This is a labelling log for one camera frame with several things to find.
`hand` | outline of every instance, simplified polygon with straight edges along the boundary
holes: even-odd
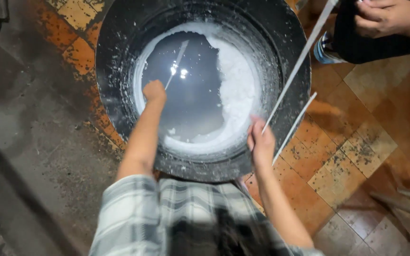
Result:
[[[167,100],[164,85],[159,80],[146,84],[143,93],[148,102],[160,101],[164,103]]]
[[[262,134],[265,122],[261,118],[251,117],[252,125],[248,128],[247,144],[252,152],[252,160],[256,171],[271,170],[271,162],[275,153],[275,136],[267,126]]]
[[[357,8],[357,33],[364,37],[403,35],[410,30],[410,0],[363,0],[357,1]]]

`stained floor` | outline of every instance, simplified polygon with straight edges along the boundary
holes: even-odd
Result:
[[[109,2],[9,4],[0,32],[0,232],[18,255],[85,254],[125,148],[94,75]],[[410,187],[410,55],[313,63],[314,91],[274,168],[293,208],[327,255],[406,255],[405,234],[368,194],[393,194],[391,171]],[[254,176],[245,180],[261,208]]]

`black bucket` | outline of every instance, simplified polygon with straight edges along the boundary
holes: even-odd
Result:
[[[116,0],[99,33],[96,75],[101,101],[124,140],[139,117],[133,84],[142,51],[155,37],[187,22],[218,24],[229,37],[241,39],[240,47],[252,52],[259,61],[262,88],[258,114],[265,119],[306,43],[297,16],[282,0]],[[310,86],[308,56],[270,123],[276,150],[308,101]],[[244,139],[223,152],[203,155],[175,152],[161,139],[154,167],[185,179],[221,182],[249,173],[250,159]]]

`person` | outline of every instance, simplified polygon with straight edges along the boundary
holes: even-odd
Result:
[[[236,182],[156,182],[152,169],[167,97],[159,80],[143,93],[147,104],[116,181],[103,193],[89,255],[323,255],[277,182],[271,167],[275,137],[270,128],[261,132],[262,119],[253,118],[247,144],[268,219]]]
[[[335,25],[317,41],[322,64],[362,64],[410,54],[410,0],[342,0]]]

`white plastic rod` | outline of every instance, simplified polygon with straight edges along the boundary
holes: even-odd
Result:
[[[183,43],[181,43],[181,47],[179,48],[178,57],[175,61],[175,64],[177,65],[177,68],[179,67],[179,62],[181,61],[181,58],[183,57],[183,54],[185,54],[185,50],[186,50],[186,47],[188,46],[188,43],[189,43],[189,40],[186,40]],[[167,85],[165,86],[166,90],[167,90],[168,85],[170,84],[170,81],[172,81],[172,78],[174,77],[174,74],[175,73],[170,75],[170,78],[168,79]]]
[[[325,5],[325,8],[323,9],[321,15],[319,16],[319,19],[317,20],[316,25],[312,29],[311,35],[308,38],[308,41],[305,44],[305,47],[302,50],[302,53],[300,53],[300,56],[298,57],[297,62],[295,63],[295,66],[293,67],[292,72],[289,75],[289,78],[284,85],[284,88],[281,91],[281,95],[278,98],[278,101],[276,102],[275,108],[271,111],[270,117],[265,123],[265,126],[262,130],[262,132],[265,131],[267,125],[270,123],[270,120],[273,118],[273,115],[275,114],[276,110],[279,107],[279,104],[281,104],[282,99],[284,95],[286,95],[287,90],[289,89],[290,84],[292,83],[295,75],[297,74],[298,70],[300,69],[300,66],[302,65],[303,61],[306,58],[306,55],[308,55],[309,50],[311,49],[312,44],[316,40],[316,37],[318,36],[319,32],[321,31],[323,25],[325,24],[325,21],[327,21],[328,16],[333,10],[333,7],[336,5],[338,1],[337,0],[328,0],[327,4]]]
[[[308,108],[308,106],[311,104],[312,100],[314,100],[314,98],[316,97],[317,92],[315,92],[311,98],[308,100],[308,102],[306,103],[306,105],[303,107],[302,111],[300,112],[300,114],[298,115],[297,119],[295,119],[295,122],[293,123],[288,135],[286,136],[286,138],[284,139],[284,142],[281,145],[281,148],[279,148],[278,153],[276,153],[276,156],[273,158],[273,163],[271,163],[271,166],[273,166],[276,162],[276,160],[278,159],[279,155],[281,154],[283,148],[286,146],[288,140],[290,139],[293,130],[295,129],[295,127],[297,126],[297,124],[299,123],[300,119],[302,118],[303,114],[306,112],[306,109]]]

